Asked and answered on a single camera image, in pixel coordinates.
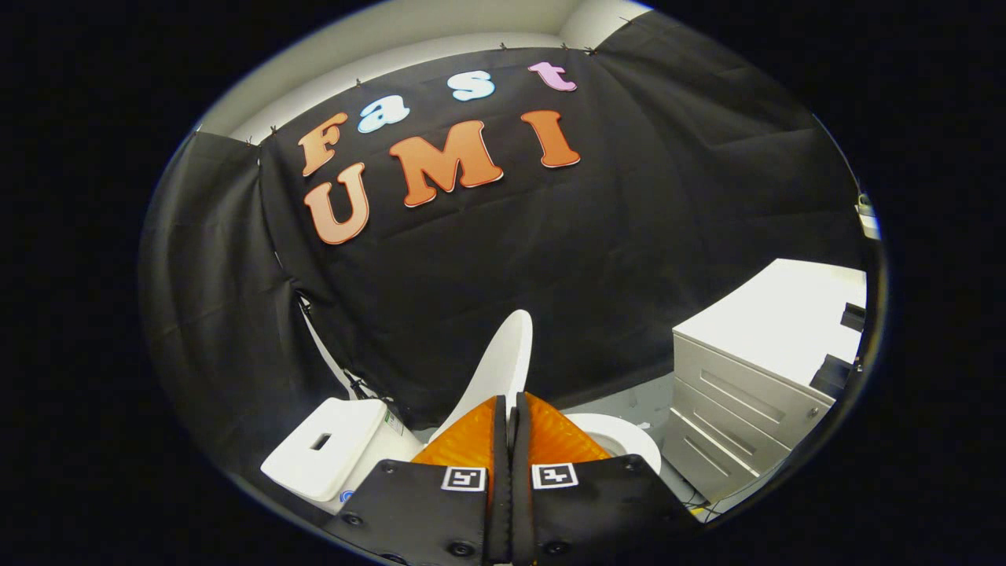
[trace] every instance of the pink letter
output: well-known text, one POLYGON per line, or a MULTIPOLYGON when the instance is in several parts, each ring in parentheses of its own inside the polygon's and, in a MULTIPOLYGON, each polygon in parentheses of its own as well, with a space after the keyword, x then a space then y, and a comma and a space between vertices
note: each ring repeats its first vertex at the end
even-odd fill
POLYGON ((568 82, 559 76, 560 72, 565 72, 561 66, 552 66, 545 61, 541 61, 537 64, 532 64, 527 67, 527 69, 537 72, 538 76, 541 76, 541 79, 545 81, 545 84, 548 84, 556 90, 564 90, 568 92, 576 89, 575 82, 568 82))

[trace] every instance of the white cabinet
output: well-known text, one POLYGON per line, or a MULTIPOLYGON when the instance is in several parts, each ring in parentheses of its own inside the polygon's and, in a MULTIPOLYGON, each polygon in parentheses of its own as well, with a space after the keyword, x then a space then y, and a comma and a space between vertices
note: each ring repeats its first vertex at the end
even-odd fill
POLYGON ((770 471, 835 399, 811 387, 830 355, 850 365, 866 273, 779 258, 674 329, 674 391, 662 452, 710 502, 770 471))

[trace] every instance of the black cloth backdrop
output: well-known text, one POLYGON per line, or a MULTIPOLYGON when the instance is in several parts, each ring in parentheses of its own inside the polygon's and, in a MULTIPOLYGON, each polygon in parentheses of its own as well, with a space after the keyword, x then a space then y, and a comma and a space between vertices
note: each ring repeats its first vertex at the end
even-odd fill
POLYGON ((335 360, 413 429, 437 425, 514 310, 534 323, 527 391, 558 406, 673 369, 671 330, 776 257, 861 267, 855 181, 814 117, 781 85, 657 12, 596 54, 466 53, 340 92, 261 146, 194 134, 172 159, 141 244, 141 305, 179 416, 219 465, 305 517, 258 466, 326 397, 346 398, 301 319, 335 360), (527 67, 561 66, 573 91, 527 67), (447 79, 486 70, 495 91, 455 100, 447 79), (368 134, 368 104, 409 115, 368 134), (549 169, 521 114, 554 110, 581 160, 549 169), (298 141, 338 112, 335 156, 302 175, 298 141), (443 148, 481 120, 501 180, 438 191, 414 208, 394 143, 443 148), (315 233, 304 195, 363 162, 367 225, 340 245, 315 233))

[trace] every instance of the orange letter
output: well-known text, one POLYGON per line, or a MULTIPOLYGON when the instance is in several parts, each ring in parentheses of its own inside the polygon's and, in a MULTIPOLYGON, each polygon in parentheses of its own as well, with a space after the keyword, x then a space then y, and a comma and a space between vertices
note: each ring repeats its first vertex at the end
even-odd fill
POLYGON ((340 112, 328 120, 322 122, 314 130, 308 132, 306 136, 297 142, 297 145, 304 148, 304 176, 318 170, 319 167, 328 163, 328 160, 335 155, 334 149, 325 147, 335 145, 339 141, 339 124, 346 122, 346 113, 340 112))
POLYGON ((405 205, 418 206, 437 197, 437 189, 428 185, 423 173, 430 175, 441 188, 454 191, 454 181, 461 163, 461 186, 473 187, 503 178, 500 169, 489 157, 482 140, 485 124, 478 120, 455 124, 447 133, 444 151, 421 138, 408 138, 391 146, 388 153, 401 161, 408 194, 405 205))
POLYGON ((559 129, 559 113, 553 110, 536 110, 520 117, 538 135, 538 143, 544 152, 541 164, 545 167, 565 167, 579 163, 579 154, 569 149, 569 144, 559 129))
POLYGON ((304 197, 304 203, 308 205, 308 208, 311 208, 315 229, 318 230, 318 235, 324 242, 338 245, 354 237, 366 225, 367 218, 370 216, 370 208, 367 205, 367 193, 363 191, 363 180, 360 179, 361 171, 363 171, 363 163, 354 163, 343 169, 336 177, 336 180, 346 185, 349 204, 352 206, 353 213, 344 222, 337 221, 335 212, 332 211, 332 201, 328 198, 332 183, 323 182, 312 188, 311 192, 304 197))

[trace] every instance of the toilet seat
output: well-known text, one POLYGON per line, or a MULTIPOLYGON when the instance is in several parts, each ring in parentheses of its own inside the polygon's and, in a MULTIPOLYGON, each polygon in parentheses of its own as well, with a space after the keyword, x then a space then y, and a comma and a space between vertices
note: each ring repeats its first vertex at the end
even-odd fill
POLYGON ((609 452, 612 448, 620 452, 613 456, 639 454, 653 471, 660 474, 660 448, 643 429, 625 419, 601 413, 573 413, 566 418, 609 452))

